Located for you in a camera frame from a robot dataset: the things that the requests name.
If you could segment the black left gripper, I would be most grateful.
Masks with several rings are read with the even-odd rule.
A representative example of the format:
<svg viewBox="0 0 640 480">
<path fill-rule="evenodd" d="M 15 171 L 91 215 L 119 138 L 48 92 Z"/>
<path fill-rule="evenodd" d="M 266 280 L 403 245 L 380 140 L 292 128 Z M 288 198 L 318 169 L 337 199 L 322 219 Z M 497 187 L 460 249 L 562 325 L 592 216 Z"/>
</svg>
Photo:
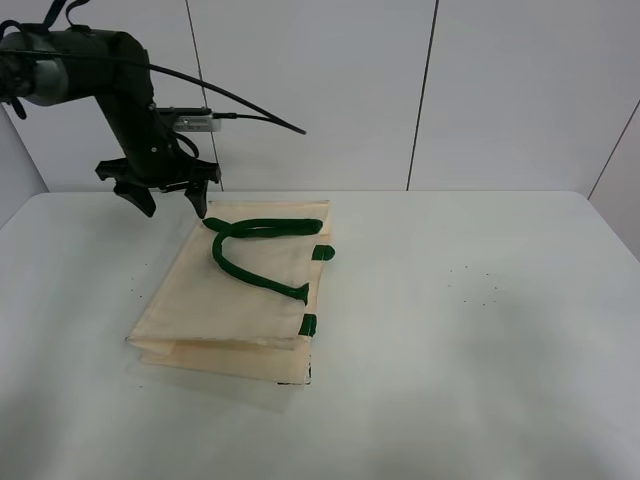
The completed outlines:
<svg viewBox="0 0 640 480">
<path fill-rule="evenodd" d="M 176 190 L 186 187 L 185 197 L 197 217 L 204 219 L 208 209 L 208 183 L 219 183 L 219 165 L 199 158 L 191 140 L 182 150 L 184 136 L 174 130 L 181 117 L 203 117 L 208 108 L 158 108 L 150 101 L 141 103 L 125 94 L 102 94 L 96 101 L 124 156 L 101 161 L 96 174 L 104 181 L 115 179 L 114 194 L 138 208 L 146 217 L 155 213 L 155 201 L 147 188 Z"/>
</svg>

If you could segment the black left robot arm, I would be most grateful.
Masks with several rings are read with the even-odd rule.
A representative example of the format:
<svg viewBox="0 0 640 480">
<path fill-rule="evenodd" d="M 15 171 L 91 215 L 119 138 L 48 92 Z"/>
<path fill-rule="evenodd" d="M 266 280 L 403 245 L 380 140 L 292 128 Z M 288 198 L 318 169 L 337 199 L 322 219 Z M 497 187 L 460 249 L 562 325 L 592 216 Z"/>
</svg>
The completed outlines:
<svg viewBox="0 0 640 480">
<path fill-rule="evenodd" d="M 1 100 L 25 118 L 22 105 L 53 106 L 94 98 L 123 155 L 100 162 L 96 174 L 112 179 L 117 196 L 146 216 L 156 211 L 152 190 L 181 191 L 199 218 L 207 212 L 207 189 L 218 183 L 218 164 L 200 159 L 186 132 L 211 123 L 210 109 L 160 108 L 154 101 L 147 50 L 130 34 L 70 24 L 52 26 L 79 2 L 55 1 L 40 23 L 1 24 Z"/>
</svg>

